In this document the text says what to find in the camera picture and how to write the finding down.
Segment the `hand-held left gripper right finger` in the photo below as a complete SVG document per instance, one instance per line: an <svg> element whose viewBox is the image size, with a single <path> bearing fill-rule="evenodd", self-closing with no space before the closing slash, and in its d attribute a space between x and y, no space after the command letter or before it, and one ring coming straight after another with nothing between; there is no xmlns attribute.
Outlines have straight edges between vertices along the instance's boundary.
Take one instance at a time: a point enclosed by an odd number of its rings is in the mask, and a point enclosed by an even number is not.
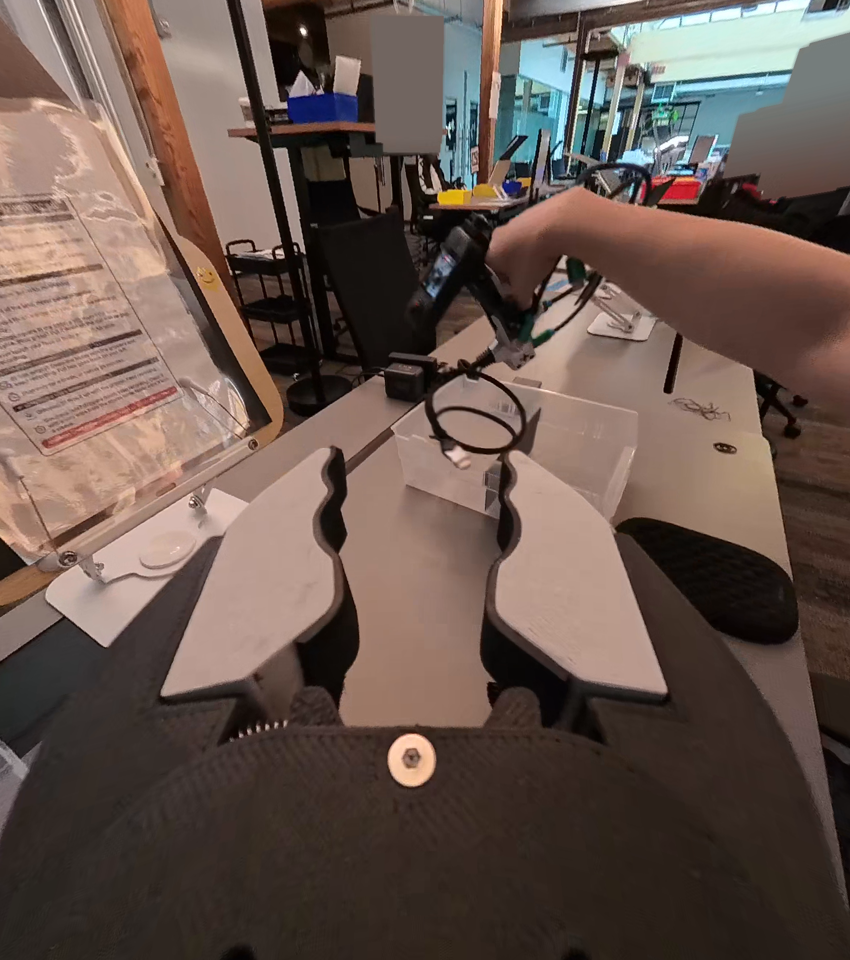
<svg viewBox="0 0 850 960"><path fill-rule="evenodd" d="M500 557L484 601L482 661L492 647L530 659L532 675L585 694L664 702L659 665L615 534L573 487L524 453L503 459Z"/></svg>

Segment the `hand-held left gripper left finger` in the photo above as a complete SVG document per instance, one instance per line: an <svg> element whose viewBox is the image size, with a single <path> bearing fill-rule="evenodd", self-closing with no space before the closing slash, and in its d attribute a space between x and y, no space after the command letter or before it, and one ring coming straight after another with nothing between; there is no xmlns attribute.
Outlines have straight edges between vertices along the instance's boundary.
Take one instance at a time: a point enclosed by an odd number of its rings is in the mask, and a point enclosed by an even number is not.
<svg viewBox="0 0 850 960"><path fill-rule="evenodd" d="M341 700L359 620L341 549L342 451L311 453L252 500L220 540L161 689L168 701L217 695Z"/></svg>

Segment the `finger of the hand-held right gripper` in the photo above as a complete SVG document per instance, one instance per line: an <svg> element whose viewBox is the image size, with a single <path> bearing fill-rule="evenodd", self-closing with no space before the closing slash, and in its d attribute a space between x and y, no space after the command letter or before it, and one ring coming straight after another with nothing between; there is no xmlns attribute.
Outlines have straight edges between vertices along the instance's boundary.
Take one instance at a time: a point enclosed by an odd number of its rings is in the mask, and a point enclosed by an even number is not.
<svg viewBox="0 0 850 960"><path fill-rule="evenodd" d="M486 306L486 316L494 330L497 346L516 346L527 342L527 309L510 299L499 299Z"/></svg>

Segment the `clear plastic bin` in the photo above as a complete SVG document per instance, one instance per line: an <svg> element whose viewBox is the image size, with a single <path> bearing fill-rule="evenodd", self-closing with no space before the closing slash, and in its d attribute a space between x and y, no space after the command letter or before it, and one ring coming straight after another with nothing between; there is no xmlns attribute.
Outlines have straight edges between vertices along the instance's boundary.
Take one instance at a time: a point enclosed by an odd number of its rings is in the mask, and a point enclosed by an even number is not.
<svg viewBox="0 0 850 960"><path fill-rule="evenodd" d="M457 461L434 438L424 403L394 426L404 481L474 512L499 514L501 448L527 417L517 449L575 489L610 521L636 452L638 414L524 383L503 390L484 379L455 378L436 393L434 413L464 443Z"/></svg>

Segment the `person's right forearm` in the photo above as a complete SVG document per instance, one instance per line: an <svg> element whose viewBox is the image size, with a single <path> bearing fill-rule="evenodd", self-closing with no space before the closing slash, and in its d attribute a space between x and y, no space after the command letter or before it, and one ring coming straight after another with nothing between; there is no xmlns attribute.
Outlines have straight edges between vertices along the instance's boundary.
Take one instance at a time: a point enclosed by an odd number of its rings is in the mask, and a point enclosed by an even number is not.
<svg viewBox="0 0 850 960"><path fill-rule="evenodd" d="M583 260L686 338L850 421L850 255L751 224L581 201Z"/></svg>

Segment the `person's right hand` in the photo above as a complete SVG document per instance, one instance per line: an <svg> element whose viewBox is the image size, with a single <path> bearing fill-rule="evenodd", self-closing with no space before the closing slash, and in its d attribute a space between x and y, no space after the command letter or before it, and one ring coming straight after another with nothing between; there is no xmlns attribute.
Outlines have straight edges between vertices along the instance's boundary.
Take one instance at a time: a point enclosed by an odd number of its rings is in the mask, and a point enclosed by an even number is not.
<svg viewBox="0 0 850 960"><path fill-rule="evenodd" d="M575 187L493 231L486 265L515 305L531 306L538 286L562 256L584 258L591 235L588 221L605 205L603 198Z"/></svg>

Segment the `black office chair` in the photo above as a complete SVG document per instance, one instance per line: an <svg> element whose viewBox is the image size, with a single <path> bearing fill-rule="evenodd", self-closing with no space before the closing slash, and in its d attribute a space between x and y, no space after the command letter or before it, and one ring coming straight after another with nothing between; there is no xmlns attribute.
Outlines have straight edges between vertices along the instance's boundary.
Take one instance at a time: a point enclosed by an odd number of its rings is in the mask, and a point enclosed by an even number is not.
<svg viewBox="0 0 850 960"><path fill-rule="evenodd" d="M431 354L435 329L418 329L407 317L420 275L399 214L319 226L316 234L359 366L383 367L391 354Z"/></svg>

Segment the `black power adapter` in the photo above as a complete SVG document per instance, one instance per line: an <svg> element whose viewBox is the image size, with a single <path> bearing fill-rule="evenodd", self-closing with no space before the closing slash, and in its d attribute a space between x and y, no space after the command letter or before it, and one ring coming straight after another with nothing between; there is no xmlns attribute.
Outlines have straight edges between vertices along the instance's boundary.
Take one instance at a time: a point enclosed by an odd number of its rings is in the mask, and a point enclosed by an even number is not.
<svg viewBox="0 0 850 960"><path fill-rule="evenodd" d="M421 402L438 384L441 369L431 355L392 352L382 373L385 396L396 402Z"/></svg>

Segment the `silver folding stand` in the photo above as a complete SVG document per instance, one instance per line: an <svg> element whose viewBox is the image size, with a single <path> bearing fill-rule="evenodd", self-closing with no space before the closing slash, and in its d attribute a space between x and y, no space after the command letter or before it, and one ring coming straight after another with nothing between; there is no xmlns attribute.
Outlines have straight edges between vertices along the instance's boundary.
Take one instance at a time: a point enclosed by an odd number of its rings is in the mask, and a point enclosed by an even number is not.
<svg viewBox="0 0 850 960"><path fill-rule="evenodd" d="M602 284L593 303L599 312L588 327L592 336L646 342L658 322L653 313L613 284Z"/></svg>

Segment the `white sign stand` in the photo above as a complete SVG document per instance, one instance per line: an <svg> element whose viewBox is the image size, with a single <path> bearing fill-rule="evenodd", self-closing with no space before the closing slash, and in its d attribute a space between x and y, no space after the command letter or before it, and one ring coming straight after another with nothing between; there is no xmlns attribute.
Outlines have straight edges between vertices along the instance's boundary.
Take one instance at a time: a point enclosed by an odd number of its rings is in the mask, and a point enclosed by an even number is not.
<svg viewBox="0 0 850 960"><path fill-rule="evenodd" d="M208 540L224 535L247 502L219 490L203 505L173 503L61 574L46 600L100 646L108 647Z"/></svg>

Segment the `blue box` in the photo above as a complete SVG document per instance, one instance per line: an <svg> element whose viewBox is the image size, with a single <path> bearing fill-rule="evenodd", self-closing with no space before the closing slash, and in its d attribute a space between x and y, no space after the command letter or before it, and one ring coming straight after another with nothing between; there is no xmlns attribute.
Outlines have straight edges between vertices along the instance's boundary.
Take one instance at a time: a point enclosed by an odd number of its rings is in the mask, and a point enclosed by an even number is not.
<svg viewBox="0 0 850 960"><path fill-rule="evenodd" d="M358 99L352 94L319 92L287 99L289 121L298 126L359 122Z"/></svg>

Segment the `black standing desk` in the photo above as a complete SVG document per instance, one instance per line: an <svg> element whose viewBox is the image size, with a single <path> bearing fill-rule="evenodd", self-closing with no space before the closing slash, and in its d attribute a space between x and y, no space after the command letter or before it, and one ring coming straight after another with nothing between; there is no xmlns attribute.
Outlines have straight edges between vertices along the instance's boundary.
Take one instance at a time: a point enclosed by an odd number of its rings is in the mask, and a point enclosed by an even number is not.
<svg viewBox="0 0 850 960"><path fill-rule="evenodd" d="M331 291L327 264L321 247L318 229L353 222L362 214L371 217L375 212L360 207L351 183L349 162L352 159L383 157L383 147L377 143L374 125L358 121L330 121L306 124L283 124L270 129L270 150L284 149L294 186L299 221L303 236L303 254L307 261L311 291L312 327L306 334L311 346L309 375L295 380L286 392L288 408L302 418L311 417L342 399L351 390L350 381L340 374L323 373L325 360L358 365L356 356L338 349L328 303ZM306 165L306 150L327 152L333 162L340 162L341 170L331 174L310 174Z"/></svg>

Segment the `black utility cart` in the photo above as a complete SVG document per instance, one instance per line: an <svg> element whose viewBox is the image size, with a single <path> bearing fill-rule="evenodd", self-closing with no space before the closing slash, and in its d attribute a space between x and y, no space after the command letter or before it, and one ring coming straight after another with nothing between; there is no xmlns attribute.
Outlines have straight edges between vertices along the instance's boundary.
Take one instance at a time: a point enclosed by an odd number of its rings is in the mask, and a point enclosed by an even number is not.
<svg viewBox="0 0 850 960"><path fill-rule="evenodd" d="M300 314L296 300L286 290L291 268L281 245L258 247L251 239L225 245L225 259L239 298L239 313L256 344L255 325L265 325L271 341L259 346L264 366L272 374L298 378L309 367L309 354L296 338Z"/></svg>

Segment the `instruction sign board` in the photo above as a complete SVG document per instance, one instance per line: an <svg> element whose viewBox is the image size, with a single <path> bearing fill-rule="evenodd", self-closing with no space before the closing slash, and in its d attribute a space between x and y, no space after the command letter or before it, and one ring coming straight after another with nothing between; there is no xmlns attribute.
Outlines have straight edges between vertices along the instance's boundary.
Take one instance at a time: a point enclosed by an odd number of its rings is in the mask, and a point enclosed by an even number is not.
<svg viewBox="0 0 850 960"><path fill-rule="evenodd" d="M283 420L232 297L111 126L0 98L0 608L89 567Z"/></svg>

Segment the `wooden post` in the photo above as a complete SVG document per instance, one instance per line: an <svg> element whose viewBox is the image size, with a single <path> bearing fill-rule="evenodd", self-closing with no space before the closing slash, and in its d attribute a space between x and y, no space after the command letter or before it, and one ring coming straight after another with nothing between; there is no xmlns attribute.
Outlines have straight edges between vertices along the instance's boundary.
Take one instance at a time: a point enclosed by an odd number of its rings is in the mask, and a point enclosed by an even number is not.
<svg viewBox="0 0 850 960"><path fill-rule="evenodd" d="M504 1L484 1L481 25L478 183L487 184L495 163L496 124L501 93L500 59Z"/></svg>
<svg viewBox="0 0 850 960"><path fill-rule="evenodd" d="M143 112L175 229L209 259L237 306L237 291L150 6L146 1L105 1L103 5Z"/></svg>

